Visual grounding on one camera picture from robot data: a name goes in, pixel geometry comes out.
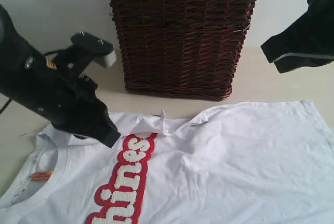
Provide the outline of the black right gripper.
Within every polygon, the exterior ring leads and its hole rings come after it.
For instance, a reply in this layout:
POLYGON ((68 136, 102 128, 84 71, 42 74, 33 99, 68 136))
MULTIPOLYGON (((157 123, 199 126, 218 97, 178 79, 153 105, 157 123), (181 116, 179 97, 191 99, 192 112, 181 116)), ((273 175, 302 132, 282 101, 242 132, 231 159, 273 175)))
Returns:
POLYGON ((333 0, 307 0, 306 12, 261 45, 279 73, 321 67, 333 61, 333 0))

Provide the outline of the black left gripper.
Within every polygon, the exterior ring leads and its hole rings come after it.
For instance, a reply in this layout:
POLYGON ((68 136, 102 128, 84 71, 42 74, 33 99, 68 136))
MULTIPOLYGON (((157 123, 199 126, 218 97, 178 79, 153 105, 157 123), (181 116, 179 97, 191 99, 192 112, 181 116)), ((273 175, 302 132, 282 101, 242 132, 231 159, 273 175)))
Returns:
POLYGON ((39 52, 26 54, 25 103, 56 129, 112 148, 121 134, 96 96, 97 84, 83 73, 99 57, 88 51, 60 51, 52 60, 39 52))

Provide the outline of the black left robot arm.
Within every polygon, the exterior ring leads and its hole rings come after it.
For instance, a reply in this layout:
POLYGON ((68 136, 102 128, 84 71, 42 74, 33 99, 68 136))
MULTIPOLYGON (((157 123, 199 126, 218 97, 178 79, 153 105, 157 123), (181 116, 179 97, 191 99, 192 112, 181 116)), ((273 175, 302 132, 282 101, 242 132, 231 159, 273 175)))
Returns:
POLYGON ((69 47, 52 54, 48 59, 29 44, 1 9, 1 93, 49 120, 55 129, 112 147, 120 134, 96 96, 97 84, 84 70, 93 61, 111 66, 113 45, 79 32, 69 47))

